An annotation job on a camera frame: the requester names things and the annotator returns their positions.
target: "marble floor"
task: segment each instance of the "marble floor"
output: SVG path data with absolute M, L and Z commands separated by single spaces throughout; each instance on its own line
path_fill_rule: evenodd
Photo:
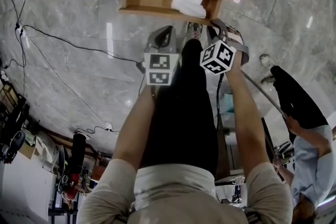
M 18 9 L 23 1 L 14 0 Z M 149 33 L 161 26 L 173 25 L 183 37 L 184 22 L 120 15 L 120 5 L 120 0 L 27 0 L 20 21 L 78 46 L 113 50 L 114 55 L 133 60 L 142 58 Z M 259 55 L 269 53 L 301 85 L 316 79 L 336 107 L 336 87 L 332 83 L 336 73 L 335 0 L 227 0 L 222 3 L 219 17 L 242 33 L 250 48 L 250 62 L 244 71 L 255 81 L 267 74 Z M 14 36 L 15 23 L 11 0 L 0 0 L 4 65 L 12 58 L 22 62 L 22 51 Z M 78 127 L 106 125 L 120 130 L 137 99 L 142 79 L 134 63 L 76 49 L 32 29 L 27 29 L 23 46 L 27 58 L 25 97 L 31 115 L 41 125 L 68 137 Z M 17 91 L 23 93 L 22 68 L 12 63 L 6 73 Z M 207 74 L 214 110 L 217 81 L 218 77 Z M 288 133 L 280 114 L 249 86 L 266 117 L 274 144 L 286 141 Z M 228 90 L 224 82 L 221 95 Z M 275 90 L 265 90 L 278 101 Z M 230 114 L 223 113 L 222 118 L 227 126 L 233 126 Z M 101 130 L 92 135 L 89 143 L 111 153 L 116 139 L 117 135 Z

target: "white cube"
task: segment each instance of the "white cube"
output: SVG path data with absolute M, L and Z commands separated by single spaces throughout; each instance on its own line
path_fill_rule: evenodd
M 201 52 L 200 65 L 214 74 L 227 72 L 231 70 L 236 51 L 236 48 L 219 40 Z
M 168 86 L 172 83 L 179 54 L 145 53 L 147 85 Z

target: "light blue shirt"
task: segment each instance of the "light blue shirt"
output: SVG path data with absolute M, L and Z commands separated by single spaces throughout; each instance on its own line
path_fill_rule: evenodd
M 332 148 L 332 131 L 329 125 L 311 130 L 327 138 Z M 294 151 L 295 174 L 290 187 L 293 207 L 299 202 L 302 193 L 316 209 L 327 197 L 334 182 L 333 153 L 319 158 L 317 149 L 299 136 L 294 140 Z

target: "black trousers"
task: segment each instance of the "black trousers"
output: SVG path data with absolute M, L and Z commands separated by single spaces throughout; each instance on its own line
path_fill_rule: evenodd
M 214 176 L 218 140 L 204 69 L 201 43 L 189 40 L 173 82 L 161 87 L 140 168 L 158 164 L 188 164 Z
M 271 73 L 276 79 L 273 85 L 278 92 L 280 107 L 288 116 L 305 129 L 328 124 L 318 106 L 294 78 L 279 66 L 272 67 Z M 290 141 L 294 143 L 296 135 L 288 132 Z
M 82 134 L 73 135 L 69 174 L 80 174 L 85 156 L 86 138 Z

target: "sneaker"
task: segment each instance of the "sneaker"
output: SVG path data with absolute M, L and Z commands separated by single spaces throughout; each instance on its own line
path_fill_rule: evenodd
M 188 23 L 186 41 L 190 39 L 200 39 L 203 30 L 203 25 L 197 23 Z
M 275 77 L 269 76 L 261 80 L 261 84 L 272 84 L 275 82 Z
M 274 61 L 272 60 L 271 56 L 268 54 L 263 54 L 260 56 L 260 61 L 264 67 L 267 69 L 271 69 L 273 66 L 275 66 Z

